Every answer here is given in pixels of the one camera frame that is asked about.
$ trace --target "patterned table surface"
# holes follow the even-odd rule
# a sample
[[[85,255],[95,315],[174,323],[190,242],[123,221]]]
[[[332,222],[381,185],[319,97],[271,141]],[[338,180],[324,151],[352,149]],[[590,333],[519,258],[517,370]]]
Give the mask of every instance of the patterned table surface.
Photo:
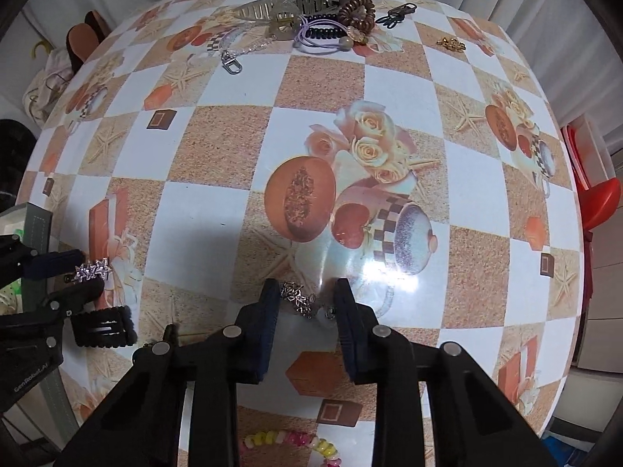
[[[204,338],[266,277],[314,293],[348,277],[382,323],[463,345],[542,431],[577,335],[583,243],[558,125],[521,52],[445,4],[378,0],[379,16],[418,9],[366,46],[273,42],[230,75],[210,49],[251,1],[164,0],[122,23],[58,102],[19,201],[54,212],[52,249],[112,260],[97,306],[127,304],[139,346],[170,322],[183,342]],[[240,434],[316,432],[344,465],[369,465],[375,389],[347,381],[337,345],[334,326],[284,308],[265,381],[239,386]],[[132,351],[65,347],[79,422]],[[328,424],[325,399],[348,402],[337,421],[356,426]],[[322,463],[306,448],[252,453],[252,467]]]

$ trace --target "screw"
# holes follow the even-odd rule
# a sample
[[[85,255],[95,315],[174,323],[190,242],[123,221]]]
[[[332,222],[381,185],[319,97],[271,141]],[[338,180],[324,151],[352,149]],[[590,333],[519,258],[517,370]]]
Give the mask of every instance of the screw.
[[[447,342],[443,345],[443,350],[450,356],[459,356],[463,351],[456,342]]]
[[[223,328],[223,335],[225,335],[228,339],[234,339],[238,337],[242,333],[242,328],[238,325],[229,325]]]
[[[170,348],[168,342],[160,341],[151,346],[151,352],[158,356],[166,355]]]
[[[391,328],[385,325],[375,325],[372,329],[372,333],[377,337],[389,337],[391,335]]]

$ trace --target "colorful beaded bracelet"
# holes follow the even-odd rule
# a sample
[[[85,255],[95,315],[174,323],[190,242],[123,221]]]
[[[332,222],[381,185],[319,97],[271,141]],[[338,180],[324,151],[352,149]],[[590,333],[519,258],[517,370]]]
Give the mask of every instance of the colorful beaded bracelet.
[[[241,456],[248,450],[263,446],[264,444],[292,444],[293,446],[305,446],[319,452],[325,461],[325,467],[337,467],[341,465],[338,449],[326,439],[321,439],[317,435],[307,434],[306,432],[292,432],[289,430],[269,430],[268,432],[257,432],[247,435],[239,441]]]

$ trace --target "silver metal clasp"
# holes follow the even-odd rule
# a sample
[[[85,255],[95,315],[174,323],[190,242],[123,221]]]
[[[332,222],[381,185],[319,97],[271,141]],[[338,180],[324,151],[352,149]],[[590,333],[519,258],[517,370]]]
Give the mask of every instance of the silver metal clasp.
[[[242,71],[242,65],[229,53],[229,51],[224,50],[220,55],[220,60],[223,63],[223,68],[230,74],[236,75]]]

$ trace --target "red plastic object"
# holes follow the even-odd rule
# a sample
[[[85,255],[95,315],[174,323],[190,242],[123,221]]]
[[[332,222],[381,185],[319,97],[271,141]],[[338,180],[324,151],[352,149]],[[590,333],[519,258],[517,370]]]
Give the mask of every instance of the red plastic object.
[[[577,192],[582,213],[582,228],[592,230],[614,214],[621,199],[621,183],[613,177],[588,190]]]

